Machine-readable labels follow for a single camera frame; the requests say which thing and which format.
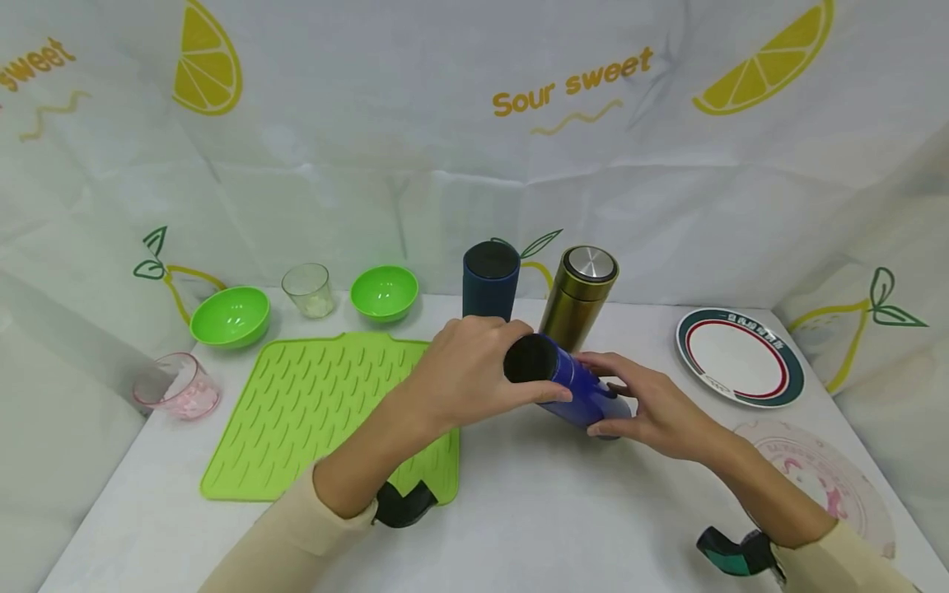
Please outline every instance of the green leaf print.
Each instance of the green leaf print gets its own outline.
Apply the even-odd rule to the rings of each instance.
[[[893,272],[882,266],[873,272],[873,281],[870,283],[870,312],[873,313],[873,323],[894,327],[929,327],[912,313],[895,305],[884,304],[893,294],[894,288],[896,276]]]
[[[542,250],[544,247],[549,245],[550,241],[553,241],[554,239],[556,239],[557,235],[563,231],[564,231],[563,229],[558,229],[557,231],[548,232],[544,236],[540,237],[539,239],[537,239],[536,241],[528,245],[527,248],[523,252],[521,252],[521,259],[527,259],[529,257],[533,257],[540,250]]]
[[[899,327],[929,327],[922,320],[895,305],[881,305],[873,310],[873,321],[880,325],[895,325]]]
[[[165,276],[165,267],[158,260],[146,259],[135,266],[132,273],[146,280],[161,280]]]
[[[145,235],[145,238],[141,240],[141,242],[145,244],[145,247],[147,247],[155,257],[161,255],[161,248],[165,246],[166,232],[168,232],[168,225],[165,225],[164,227],[158,227],[154,231],[151,231]]]
[[[880,267],[873,272],[873,282],[870,283],[870,303],[877,307],[886,302],[896,287],[896,277],[889,269]]]

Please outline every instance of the green bowl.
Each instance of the green bowl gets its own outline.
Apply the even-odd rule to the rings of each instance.
[[[419,280],[399,266],[368,269],[349,290],[349,300],[356,310],[380,324],[404,318],[418,296]]]
[[[195,309],[191,335],[201,343],[234,349],[260,340],[270,326],[270,299],[260,288],[221,290]]]

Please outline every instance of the pear print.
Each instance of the pear print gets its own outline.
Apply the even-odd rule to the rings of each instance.
[[[877,268],[867,298],[851,305],[816,308],[788,326],[814,372],[831,394],[847,381],[870,321],[895,327],[928,327],[922,320],[887,302],[895,286],[893,272]]]
[[[168,226],[158,227],[141,240],[152,252],[155,259],[146,259],[135,266],[132,274],[146,280],[160,280],[168,287],[175,301],[175,307],[185,324],[191,324],[191,312],[212,294],[227,288],[223,282],[211,274],[183,266],[164,265],[158,256],[165,245]]]
[[[539,253],[540,250],[542,250],[544,247],[549,245],[550,242],[556,239],[557,235],[563,231],[564,231],[563,229],[558,229],[556,231],[548,232],[547,234],[540,236],[534,239],[533,241],[531,241],[530,245],[528,245],[523,251],[520,252],[521,268],[533,268],[539,271],[541,275],[544,276],[544,281],[547,282],[547,292],[550,292],[551,290],[553,290],[553,276],[550,275],[550,270],[547,269],[547,266],[545,266],[544,264],[540,262],[525,262],[524,260],[528,259],[529,257],[533,257],[534,255]],[[510,246],[511,249],[517,251],[517,248],[514,245],[511,245],[510,243],[508,243],[507,241],[505,241],[504,239],[500,237],[491,237],[491,240],[497,243],[504,243]]]

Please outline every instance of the green silicone drying mat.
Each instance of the green silicone drying mat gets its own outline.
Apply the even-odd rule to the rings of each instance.
[[[356,430],[426,347],[428,342],[365,332],[267,344],[201,478],[201,494],[213,500],[276,500],[314,459]],[[440,505],[455,498],[457,430],[389,478],[402,496],[420,480]]]

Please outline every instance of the stainless steel lid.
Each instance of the stainless steel lid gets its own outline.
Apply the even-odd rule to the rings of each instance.
[[[573,248],[567,255],[566,263],[571,272],[589,282],[607,282],[616,275],[613,257],[589,245]]]

